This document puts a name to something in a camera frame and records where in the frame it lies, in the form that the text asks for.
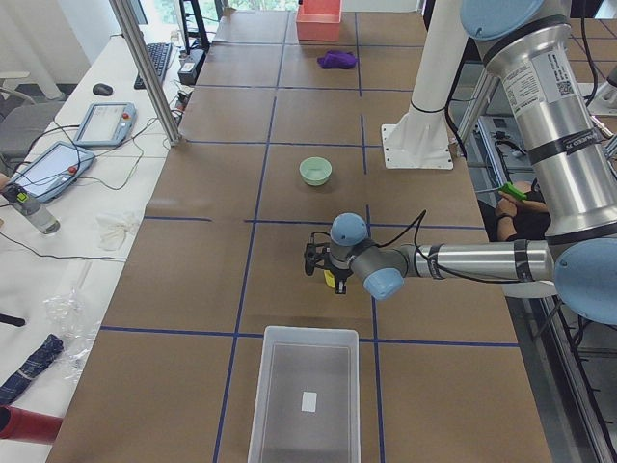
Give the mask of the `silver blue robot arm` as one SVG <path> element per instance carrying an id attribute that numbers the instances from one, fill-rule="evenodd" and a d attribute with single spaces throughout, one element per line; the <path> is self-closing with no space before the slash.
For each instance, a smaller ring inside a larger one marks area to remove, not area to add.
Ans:
<path id="1" fill-rule="evenodd" d="M 330 240 L 305 268 L 323 266 L 343 293 L 358 277 L 378 300 L 408 277 L 459 277 L 498 285 L 553 282 L 575 313 L 616 320 L 616 178 L 566 56 L 567 1 L 439 1 L 434 7 L 408 112 L 382 128 L 392 169 L 447 163 L 444 112 L 468 41 L 497 77 L 550 214 L 540 241 L 391 248 L 370 239 L 363 218 L 337 216 Z"/>

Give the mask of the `person's hand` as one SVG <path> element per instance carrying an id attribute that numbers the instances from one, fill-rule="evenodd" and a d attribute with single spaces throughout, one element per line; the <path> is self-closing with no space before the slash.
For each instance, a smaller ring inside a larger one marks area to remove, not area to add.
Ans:
<path id="1" fill-rule="evenodd" d="M 519 212 L 519 204 L 508 196 L 502 196 L 496 205 L 496 218 L 502 220 L 506 218 L 514 219 Z"/>

